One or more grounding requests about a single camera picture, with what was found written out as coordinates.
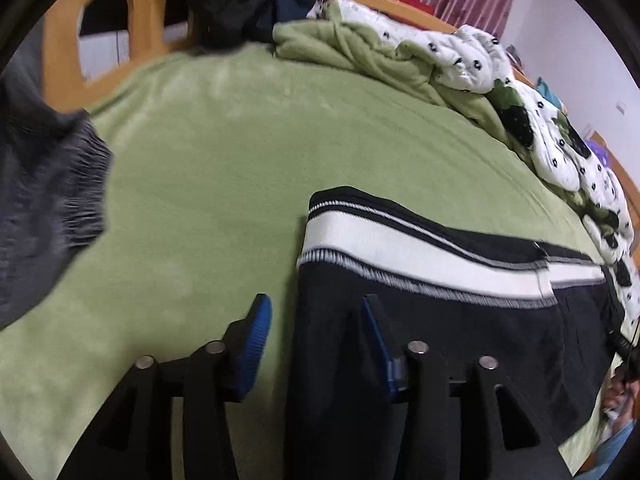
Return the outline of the grey denim pants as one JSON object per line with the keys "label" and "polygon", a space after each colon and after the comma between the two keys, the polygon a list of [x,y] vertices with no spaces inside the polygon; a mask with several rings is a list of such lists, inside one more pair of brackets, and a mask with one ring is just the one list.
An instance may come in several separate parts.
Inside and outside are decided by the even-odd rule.
{"label": "grey denim pants", "polygon": [[1,75],[1,325],[38,306],[105,229],[112,153],[86,110],[44,102],[43,24]]}

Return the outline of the white floral quilt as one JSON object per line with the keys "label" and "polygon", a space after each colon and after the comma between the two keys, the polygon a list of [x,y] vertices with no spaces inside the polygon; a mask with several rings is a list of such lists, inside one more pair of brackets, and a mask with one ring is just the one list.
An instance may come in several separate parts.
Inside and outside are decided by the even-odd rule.
{"label": "white floral quilt", "polygon": [[308,15],[359,26],[375,46],[393,54],[407,52],[431,66],[441,86],[487,98],[506,132],[529,154],[536,175],[577,200],[582,224],[615,275],[630,322],[638,323],[634,227],[623,185],[562,110],[515,77],[498,38],[470,25],[436,32],[404,24],[352,0],[320,0]]}

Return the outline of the black pants white stripe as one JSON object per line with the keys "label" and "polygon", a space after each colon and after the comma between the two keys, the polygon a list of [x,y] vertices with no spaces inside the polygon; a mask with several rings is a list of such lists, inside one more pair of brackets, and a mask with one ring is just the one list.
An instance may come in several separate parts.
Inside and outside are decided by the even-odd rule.
{"label": "black pants white stripe", "polygon": [[311,196],[297,269],[289,479],[397,479],[405,410],[376,385],[363,296],[453,378],[493,356],[558,451],[590,419],[624,316],[608,272],[580,252],[450,229],[356,188]]}

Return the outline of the purple object on bed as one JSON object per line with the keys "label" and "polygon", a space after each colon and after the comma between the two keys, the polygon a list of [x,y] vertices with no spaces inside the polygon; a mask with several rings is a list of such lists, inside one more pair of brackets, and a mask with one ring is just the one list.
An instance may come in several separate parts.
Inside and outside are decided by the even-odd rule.
{"label": "purple object on bed", "polygon": [[610,158],[608,157],[608,150],[605,146],[592,139],[587,139],[586,144],[593,154],[597,156],[598,161],[603,167],[610,166]]}

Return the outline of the green fleece bed blanket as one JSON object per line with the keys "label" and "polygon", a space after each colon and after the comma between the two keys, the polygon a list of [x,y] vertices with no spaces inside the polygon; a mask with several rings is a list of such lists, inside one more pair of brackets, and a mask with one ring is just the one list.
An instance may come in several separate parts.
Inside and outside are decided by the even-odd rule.
{"label": "green fleece bed blanket", "polygon": [[36,479],[58,475],[135,358],[187,356],[258,292],[272,329],[229,418],[241,476],[280,477],[295,263],[319,190],[597,255],[578,215],[462,115],[262,44],[166,56],[91,118],[113,154],[105,232],[1,334],[1,430]]}

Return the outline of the teal pillow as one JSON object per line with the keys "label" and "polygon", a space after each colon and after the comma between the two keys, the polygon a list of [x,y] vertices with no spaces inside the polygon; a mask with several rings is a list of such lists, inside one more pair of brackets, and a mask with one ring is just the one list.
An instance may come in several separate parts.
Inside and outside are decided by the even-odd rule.
{"label": "teal pillow", "polygon": [[536,82],[536,90],[537,92],[545,98],[548,102],[553,104],[558,110],[562,113],[567,114],[568,109],[565,104],[560,100],[560,98],[550,89],[547,81],[544,78],[539,77]]}

